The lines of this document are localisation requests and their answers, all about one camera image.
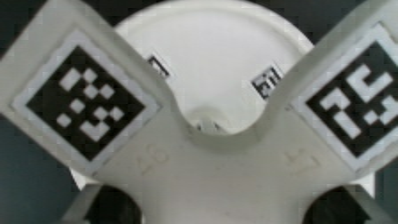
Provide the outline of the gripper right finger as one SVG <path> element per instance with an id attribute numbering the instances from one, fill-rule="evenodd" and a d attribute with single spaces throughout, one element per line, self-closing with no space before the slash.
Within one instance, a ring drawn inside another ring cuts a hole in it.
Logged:
<path id="1" fill-rule="evenodd" d="M 302 224 L 386 224 L 386 212 L 359 184 L 339 186 L 320 195 Z"/>

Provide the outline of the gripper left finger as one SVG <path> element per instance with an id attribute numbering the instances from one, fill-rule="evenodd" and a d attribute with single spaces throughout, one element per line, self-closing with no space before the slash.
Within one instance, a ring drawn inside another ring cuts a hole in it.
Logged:
<path id="1" fill-rule="evenodd" d="M 130 195 L 109 185 L 87 184 L 59 224 L 142 224 L 142 212 Z"/>

